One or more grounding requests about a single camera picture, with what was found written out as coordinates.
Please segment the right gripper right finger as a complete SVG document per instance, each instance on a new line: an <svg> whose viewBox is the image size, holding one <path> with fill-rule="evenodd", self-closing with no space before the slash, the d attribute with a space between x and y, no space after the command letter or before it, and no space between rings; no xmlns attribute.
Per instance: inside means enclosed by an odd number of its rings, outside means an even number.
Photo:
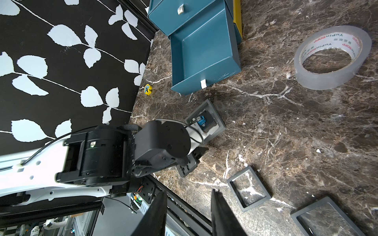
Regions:
<svg viewBox="0 0 378 236"><path fill-rule="evenodd" d="M239 221L223 197L223 194L212 190L211 216L213 236L246 236Z"/></svg>

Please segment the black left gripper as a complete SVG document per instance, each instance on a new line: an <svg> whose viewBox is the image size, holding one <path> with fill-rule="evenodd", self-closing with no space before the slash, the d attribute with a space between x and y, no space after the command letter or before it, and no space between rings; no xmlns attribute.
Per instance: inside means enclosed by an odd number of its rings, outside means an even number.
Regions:
<svg viewBox="0 0 378 236"><path fill-rule="evenodd" d="M132 174L143 177L169 167L186 167L190 154L204 144L199 128L183 122L156 119L134 135Z"/></svg>

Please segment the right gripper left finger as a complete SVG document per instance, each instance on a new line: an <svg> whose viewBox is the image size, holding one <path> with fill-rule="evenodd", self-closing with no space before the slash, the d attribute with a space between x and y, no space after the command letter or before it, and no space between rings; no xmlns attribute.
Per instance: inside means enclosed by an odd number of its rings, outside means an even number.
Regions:
<svg viewBox="0 0 378 236"><path fill-rule="evenodd" d="M132 233L132 236L164 236L167 216L167 193L160 192Z"/></svg>

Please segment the gray brooch box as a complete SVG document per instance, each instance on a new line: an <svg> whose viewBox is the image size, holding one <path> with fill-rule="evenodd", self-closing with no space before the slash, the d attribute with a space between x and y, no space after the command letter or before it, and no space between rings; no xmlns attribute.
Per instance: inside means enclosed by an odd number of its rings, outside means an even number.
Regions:
<svg viewBox="0 0 378 236"><path fill-rule="evenodd" d="M192 141L192 144L204 147L211 140L226 130L226 126L211 103L210 99L205 100L187 118L186 123L196 129L203 138L203 144Z"/></svg>

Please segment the teal three-drawer cabinet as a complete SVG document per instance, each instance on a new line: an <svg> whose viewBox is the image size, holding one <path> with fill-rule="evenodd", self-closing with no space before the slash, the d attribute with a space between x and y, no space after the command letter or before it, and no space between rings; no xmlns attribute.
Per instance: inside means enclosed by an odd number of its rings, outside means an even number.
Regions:
<svg viewBox="0 0 378 236"><path fill-rule="evenodd" d="M173 91L191 94L241 72L233 1L150 1L148 18L170 40Z"/></svg>

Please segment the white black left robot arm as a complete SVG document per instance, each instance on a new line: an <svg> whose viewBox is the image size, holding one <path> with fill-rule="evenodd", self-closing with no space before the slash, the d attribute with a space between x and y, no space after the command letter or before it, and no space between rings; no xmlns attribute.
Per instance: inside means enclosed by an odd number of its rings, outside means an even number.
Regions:
<svg viewBox="0 0 378 236"><path fill-rule="evenodd" d="M135 191L139 178L186 166L206 137L199 124L166 119L142 127L100 125L60 137L25 161L1 169L1 206Z"/></svg>

